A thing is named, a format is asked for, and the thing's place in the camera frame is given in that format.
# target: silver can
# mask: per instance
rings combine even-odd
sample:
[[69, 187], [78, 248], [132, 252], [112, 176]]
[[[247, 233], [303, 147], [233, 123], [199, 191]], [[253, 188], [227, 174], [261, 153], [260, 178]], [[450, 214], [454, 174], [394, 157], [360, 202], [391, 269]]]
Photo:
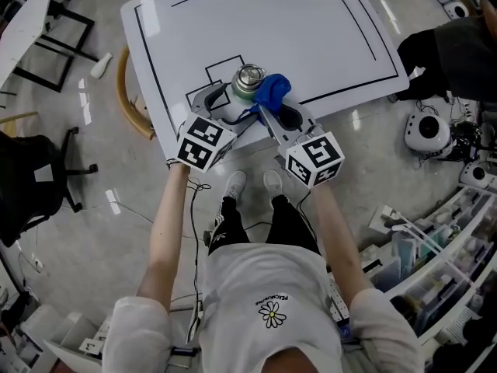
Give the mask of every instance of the silver can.
[[253, 99], [265, 78], [264, 69], [254, 64], [245, 64], [236, 71], [231, 80], [231, 87], [240, 98]]

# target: white table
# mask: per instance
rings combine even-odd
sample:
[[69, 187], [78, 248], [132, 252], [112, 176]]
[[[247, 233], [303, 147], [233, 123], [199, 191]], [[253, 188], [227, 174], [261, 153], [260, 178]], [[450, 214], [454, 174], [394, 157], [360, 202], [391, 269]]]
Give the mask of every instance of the white table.
[[[59, 40], [53, 39], [52, 37], [43, 34], [45, 30], [45, 23], [47, 12], [49, 11], [51, 5], [50, 0], [27, 0], [25, 4], [20, 8], [16, 15], [12, 18], [12, 21], [5, 28], [2, 37], [0, 38], [0, 88], [3, 87], [7, 78], [14, 73], [15, 75], [22, 76], [28, 80], [38, 83], [48, 89], [60, 92], [62, 90], [62, 85], [71, 68], [71, 64], [74, 60], [74, 56], [78, 55], [83, 58], [87, 58], [91, 61], [98, 62], [99, 59], [93, 57], [90, 54], [83, 52], [82, 46], [88, 37], [90, 30], [95, 24], [91, 19], [84, 16], [80, 16], [75, 12], [69, 11], [67, 9], [58, 8], [57, 13], [66, 16], [74, 21], [78, 21], [85, 25], [82, 35], [80, 36], [75, 47], [69, 46], [60, 42]], [[61, 51], [53, 48], [49, 45], [41, 43], [44, 40], [50, 44], [54, 44], [58, 47], [64, 48], [66, 51]], [[46, 80], [38, 75], [35, 75], [25, 69], [19, 68], [17, 65], [23, 58], [24, 54], [31, 48], [31, 46], [37, 45], [45, 50], [54, 52], [55, 54], [62, 55], [66, 57], [66, 62], [62, 69], [61, 76], [57, 83]]]
[[0, 88], [45, 28], [50, 0], [28, 0], [0, 38]]
[[[367, 0], [132, 0], [124, 29], [166, 157], [196, 92], [230, 82], [243, 63], [289, 78], [289, 98], [322, 118], [408, 87], [390, 37]], [[222, 97], [214, 118], [250, 104]], [[260, 124], [235, 144], [268, 137]]]

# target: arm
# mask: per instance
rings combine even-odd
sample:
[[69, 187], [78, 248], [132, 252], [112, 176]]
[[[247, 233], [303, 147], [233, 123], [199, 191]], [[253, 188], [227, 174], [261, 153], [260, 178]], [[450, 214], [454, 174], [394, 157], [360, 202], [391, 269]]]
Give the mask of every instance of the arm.
[[480, 5], [488, 31], [497, 42], [497, 12], [489, 0], [481, 0]]
[[12, 335], [10, 334], [9, 329], [7, 329], [7, 327], [3, 324], [3, 322], [0, 322], [0, 329], [2, 329], [5, 332], [5, 334], [9, 338], [9, 340], [12, 343], [12, 345], [14, 346], [14, 348], [17, 348], [16, 342], [12, 338]]
[[363, 344], [371, 344], [378, 371], [423, 371], [422, 352], [407, 321], [383, 293], [373, 288], [360, 266], [352, 233], [329, 185], [312, 190], [321, 237], [335, 281], [350, 310], [350, 327]]
[[169, 312], [172, 286], [178, 272], [181, 248], [183, 208], [189, 167], [171, 166], [168, 182], [150, 235], [148, 268], [137, 295], [151, 298]]
[[329, 185], [313, 188], [312, 196], [318, 212], [326, 259], [332, 267], [343, 300], [350, 307], [359, 292], [373, 285], [363, 272], [356, 242]]

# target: white robot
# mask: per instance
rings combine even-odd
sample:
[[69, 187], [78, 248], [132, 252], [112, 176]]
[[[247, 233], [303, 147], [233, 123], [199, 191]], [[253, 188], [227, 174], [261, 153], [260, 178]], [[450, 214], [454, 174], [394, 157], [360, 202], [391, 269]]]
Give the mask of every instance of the white robot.
[[404, 141], [427, 157], [444, 158], [452, 152], [449, 124], [437, 115], [412, 113], [405, 126]]
[[[179, 136], [176, 159], [202, 173], [221, 160], [237, 138], [225, 122], [213, 120], [210, 113], [227, 86], [212, 85], [195, 96]], [[289, 173], [309, 189], [338, 174], [345, 156], [333, 134], [325, 133], [305, 106], [283, 100], [281, 109], [291, 123], [283, 123], [281, 115], [275, 117], [264, 106], [259, 108], [269, 134], [280, 144], [277, 160]]]
[[475, 188], [497, 191], [497, 176], [487, 173], [475, 162], [469, 163], [463, 168], [459, 180]]

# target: gray floor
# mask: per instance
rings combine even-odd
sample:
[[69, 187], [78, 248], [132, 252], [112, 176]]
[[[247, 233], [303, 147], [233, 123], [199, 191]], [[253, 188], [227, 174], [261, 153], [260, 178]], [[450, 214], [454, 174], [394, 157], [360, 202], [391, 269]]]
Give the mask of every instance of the gray floor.
[[[89, 52], [103, 56], [111, 51], [115, 56], [119, 55], [126, 43], [120, 7], [127, 1], [71, 2], [69, 9], [96, 21], [96, 28], [86, 44]], [[396, 44], [411, 33], [448, 20], [435, 0], [384, 0], [396, 21], [387, 15], [381, 0], [370, 1]], [[56, 23], [52, 34], [72, 41], [75, 29], [66, 21], [62, 19]], [[54, 75], [57, 66], [48, 54], [33, 50], [23, 66], [46, 76]], [[37, 274], [22, 262], [26, 279], [42, 302], [52, 304], [62, 313], [84, 312], [97, 322], [119, 297], [136, 291], [144, 273], [151, 227], [124, 207], [120, 208], [119, 214], [114, 214], [106, 191], [112, 191], [122, 204], [153, 219], [168, 174], [157, 140], [147, 141], [141, 137], [120, 112], [114, 88], [117, 59], [111, 62], [99, 81], [89, 77], [91, 67], [91, 62], [77, 59], [61, 94], [13, 76], [9, 90], [17, 91], [19, 95], [15, 99], [8, 98], [8, 109], [0, 114], [10, 116], [38, 111], [38, 117], [19, 122], [19, 132], [22, 135], [45, 134], [58, 144], [67, 128], [79, 126], [81, 132], [68, 162], [73, 166], [99, 164], [98, 174], [71, 181], [75, 199], [82, 200], [87, 210], [74, 214], [62, 208], [51, 220], [37, 230], [27, 232], [19, 241], [28, 258], [35, 253], [44, 264], [42, 274]], [[130, 94], [136, 93], [137, 83], [132, 75], [128, 83]], [[430, 102], [442, 116], [450, 117], [450, 107], [444, 101], [434, 99]], [[343, 170], [332, 182], [332, 187], [360, 246], [380, 240], [367, 228], [378, 204], [388, 204], [410, 218], [417, 218], [432, 209], [438, 200], [447, 198], [457, 184], [461, 164], [426, 162], [420, 167], [418, 159], [404, 146], [405, 119], [413, 109], [413, 102], [391, 105], [383, 98], [337, 113], [324, 124], [326, 130], [333, 131], [346, 154]], [[199, 193], [196, 199], [197, 231], [201, 233], [211, 225], [225, 180], [236, 169], [248, 173], [248, 188], [240, 207], [244, 224], [270, 220], [271, 210], [262, 174], [269, 168], [278, 169], [273, 160], [275, 155], [276, 149], [270, 147], [243, 159], [225, 162], [207, 175], [193, 174], [212, 186], [211, 190]], [[297, 202], [305, 195], [305, 190], [283, 173], [282, 176], [285, 191]], [[311, 203], [306, 201], [304, 209], [314, 222]], [[267, 227], [259, 226], [251, 230], [249, 236], [252, 240], [263, 241], [267, 232]], [[183, 233], [174, 297], [193, 293], [195, 240], [188, 211]], [[20, 277], [18, 248], [13, 246], [4, 252]], [[205, 255], [205, 248], [201, 246], [200, 270]]]

